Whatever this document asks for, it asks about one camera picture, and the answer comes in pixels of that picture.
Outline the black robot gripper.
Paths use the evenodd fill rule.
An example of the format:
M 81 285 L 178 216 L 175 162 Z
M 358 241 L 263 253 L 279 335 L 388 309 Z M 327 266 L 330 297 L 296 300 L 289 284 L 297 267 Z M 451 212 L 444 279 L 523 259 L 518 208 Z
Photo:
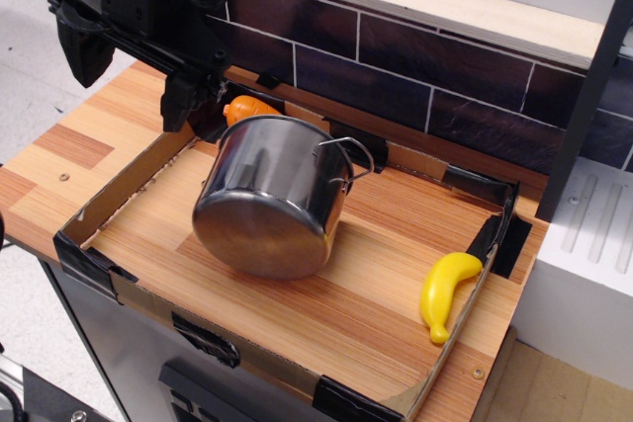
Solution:
M 120 49 L 168 75 L 165 132 L 200 128 L 213 114 L 230 55 L 205 17 L 228 0 L 48 0 L 74 78 L 91 87 Z

